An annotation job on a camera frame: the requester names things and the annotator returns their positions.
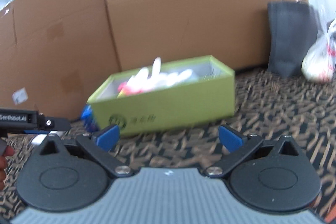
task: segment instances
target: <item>white tape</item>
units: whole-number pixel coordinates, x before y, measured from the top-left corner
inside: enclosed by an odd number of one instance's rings
[[[25,88],[17,90],[12,95],[13,101],[15,105],[22,104],[23,102],[28,100],[28,94]]]

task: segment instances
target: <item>carpet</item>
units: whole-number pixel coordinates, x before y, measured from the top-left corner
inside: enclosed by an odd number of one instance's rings
[[[257,133],[267,140],[292,135],[306,152],[321,177],[322,191],[314,210],[322,217],[336,198],[336,81],[318,85],[303,77],[283,79],[264,70],[236,77],[236,115],[222,121],[155,134],[121,139],[111,155],[137,169],[151,167],[198,167],[204,169],[228,151],[219,143],[218,127]],[[81,122],[63,138],[84,132]],[[16,154],[8,158],[8,177],[0,192],[0,214],[13,218],[24,209],[15,192],[16,178],[32,152],[31,135],[8,139]]]

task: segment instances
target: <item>dark gray bag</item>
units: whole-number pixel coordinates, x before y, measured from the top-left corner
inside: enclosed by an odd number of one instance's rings
[[[272,36],[268,70],[283,77],[301,75],[303,59],[317,39],[317,12],[302,2],[270,2],[268,19]]]

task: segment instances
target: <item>open box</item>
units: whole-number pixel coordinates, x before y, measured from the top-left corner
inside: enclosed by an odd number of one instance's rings
[[[119,125],[122,135],[161,131],[232,116],[235,72],[213,56],[165,63],[162,72],[191,68],[189,81],[147,93],[118,96],[118,87],[139,69],[111,75],[88,99],[100,128]]]

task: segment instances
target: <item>ribbed surface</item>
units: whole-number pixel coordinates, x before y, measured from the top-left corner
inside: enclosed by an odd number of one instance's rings
[[[232,197],[221,180],[197,169],[142,168],[117,179],[107,194],[85,209],[44,213],[28,208],[12,224],[322,224],[310,211],[271,216]]]

